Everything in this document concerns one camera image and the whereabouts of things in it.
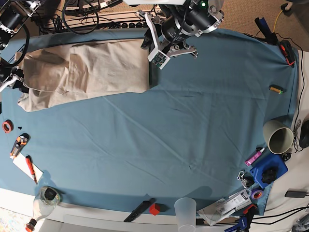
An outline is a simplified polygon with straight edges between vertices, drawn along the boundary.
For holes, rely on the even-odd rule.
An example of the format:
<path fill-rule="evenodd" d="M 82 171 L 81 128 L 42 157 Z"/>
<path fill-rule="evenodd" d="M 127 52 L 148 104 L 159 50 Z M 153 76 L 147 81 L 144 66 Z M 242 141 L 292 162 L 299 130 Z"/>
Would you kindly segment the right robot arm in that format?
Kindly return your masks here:
<path fill-rule="evenodd" d="M 19 89 L 28 93 L 29 88 L 24 85 L 24 73 L 18 67 L 23 61 L 29 46 L 30 34 L 25 22 L 31 18 L 45 3 L 44 0 L 8 0 L 0 8 L 0 50 L 3 51 L 9 41 L 23 29 L 26 41 L 21 56 L 13 63 L 0 59 L 0 90 L 6 87 Z"/>

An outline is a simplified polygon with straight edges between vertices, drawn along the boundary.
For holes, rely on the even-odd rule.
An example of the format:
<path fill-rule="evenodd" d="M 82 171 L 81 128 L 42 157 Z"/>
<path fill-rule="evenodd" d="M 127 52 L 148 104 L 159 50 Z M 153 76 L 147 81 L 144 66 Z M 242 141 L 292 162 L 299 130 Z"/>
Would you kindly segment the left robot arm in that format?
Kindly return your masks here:
<path fill-rule="evenodd" d="M 163 69 L 173 57 L 190 54 L 197 58 L 197 49 L 188 45 L 186 39 L 216 30 L 224 20 L 222 6 L 222 0 L 186 0 L 183 5 L 160 5 L 166 19 L 142 10 L 135 12 L 145 19 L 148 27 L 141 45 L 150 51 L 148 60 Z"/>

